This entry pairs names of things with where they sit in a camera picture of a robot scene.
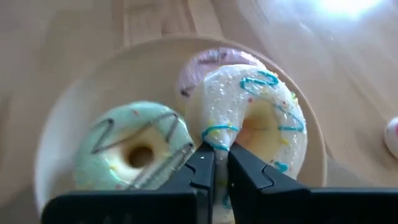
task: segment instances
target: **donut hole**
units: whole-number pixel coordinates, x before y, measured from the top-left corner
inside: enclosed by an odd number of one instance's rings
[[[127,150],[125,157],[129,166],[141,168],[153,162],[155,155],[151,147],[135,146]]]
[[[264,162],[269,162],[281,146],[278,126],[272,105],[258,101],[246,113],[235,141]]]

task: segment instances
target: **plate rim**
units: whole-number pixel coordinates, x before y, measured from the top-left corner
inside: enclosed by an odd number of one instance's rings
[[[299,91],[300,96],[302,97],[302,99],[305,101],[305,104],[308,107],[308,113],[310,113],[311,117],[314,120],[315,123],[315,129],[317,132],[317,139],[320,140],[320,146],[321,146],[321,152],[322,152],[322,184],[321,187],[326,186],[326,182],[327,182],[327,153],[326,153],[326,146],[325,146],[325,140],[323,137],[323,133],[322,130],[320,128],[320,124],[318,122],[318,118],[315,115],[315,112],[313,111],[310,103],[308,102],[307,98],[305,97],[305,95],[302,93],[301,89],[299,88],[299,86],[292,80],[292,78],[290,76],[288,76],[283,69],[281,69],[278,65],[276,65],[271,59],[265,57],[263,54],[250,49],[249,47],[246,47],[243,44],[239,44],[237,42],[234,42],[232,40],[226,40],[226,39],[220,39],[220,38],[214,38],[214,37],[206,37],[206,36],[197,36],[197,35],[168,35],[167,37],[161,37],[161,38],[154,38],[154,39],[148,39],[145,40],[143,42],[139,42],[137,44],[134,44],[130,47],[122,47],[119,50],[116,50],[112,55],[110,55],[110,57],[108,57],[107,59],[100,61],[99,63],[96,63],[96,65],[93,67],[93,69],[91,69],[89,72],[83,73],[81,76],[77,77],[74,81],[72,81],[72,83],[66,87],[66,89],[64,89],[61,94],[59,94],[57,100],[54,102],[54,104],[51,107],[50,112],[48,113],[45,123],[42,126],[42,129],[40,130],[40,139],[37,143],[36,146],[36,153],[35,153],[35,161],[34,161],[34,197],[35,197],[35,206],[36,209],[38,210],[38,213],[41,214],[42,209],[45,207],[45,204],[41,205],[38,199],[38,195],[37,195],[37,175],[38,172],[37,170],[37,166],[39,163],[39,157],[40,157],[40,151],[43,148],[43,144],[44,144],[44,134],[46,132],[46,130],[49,128],[49,124],[51,121],[51,117],[54,116],[55,110],[56,108],[59,106],[59,103],[68,95],[68,93],[70,91],[72,91],[74,88],[76,88],[79,84],[83,83],[85,80],[91,78],[92,76],[95,75],[95,73],[100,69],[105,67],[107,64],[112,63],[112,61],[117,60],[119,57],[123,58],[126,54],[128,54],[131,51],[134,51],[138,48],[141,47],[145,47],[146,45],[151,45],[153,43],[156,44],[161,44],[161,42],[175,42],[175,41],[181,41],[181,40],[191,40],[191,41],[205,41],[205,42],[211,42],[215,45],[219,45],[219,46],[225,46],[225,45],[229,45],[229,46],[233,46],[236,47],[237,49],[241,49],[245,52],[248,52],[250,54],[252,54],[253,56],[259,58],[260,60],[263,60],[265,62],[267,62],[268,64],[272,65],[274,68],[276,68],[280,73],[283,73],[284,77],[286,79],[289,80],[289,82],[291,82],[291,84],[293,84],[294,86],[296,86],[296,89]]]

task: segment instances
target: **wooden table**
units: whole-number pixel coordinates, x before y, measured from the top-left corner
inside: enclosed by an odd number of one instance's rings
[[[175,34],[233,40],[272,59],[307,96],[330,156],[398,186],[382,140],[398,111],[397,20],[395,0],[5,0],[0,202],[29,188],[40,130],[64,89],[120,48]]]
[[[397,1],[114,0],[124,46],[170,34],[226,38],[282,67],[312,105],[332,157],[398,185],[382,130],[398,112]]]

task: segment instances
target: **donut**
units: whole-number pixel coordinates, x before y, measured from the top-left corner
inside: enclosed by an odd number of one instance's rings
[[[94,123],[75,157],[80,190],[157,189],[193,154],[183,119],[170,108],[139,101]]]
[[[194,138],[216,151],[216,222],[233,220],[226,187],[232,143],[294,179],[303,164],[307,130],[298,100],[264,67],[225,65],[210,72],[192,93],[185,121]]]
[[[204,50],[192,57],[181,69],[177,81],[176,95],[179,109],[185,111],[189,96],[208,72],[223,65],[235,64],[257,65],[265,68],[265,65],[251,54],[227,47]]]
[[[391,154],[398,158],[398,117],[393,118],[385,128],[384,142]]]

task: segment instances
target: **white plate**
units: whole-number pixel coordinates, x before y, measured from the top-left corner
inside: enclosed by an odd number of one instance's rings
[[[198,37],[152,40],[125,50],[97,71],[77,80],[57,101],[42,133],[35,165],[35,196],[41,212],[56,195],[73,190],[73,155],[97,116],[136,100],[176,107],[174,85],[192,55],[212,47],[234,47],[252,53],[276,71],[297,94],[307,120],[308,149],[298,180],[310,186],[326,183],[326,152],[317,119],[293,81],[270,60],[241,45]]]

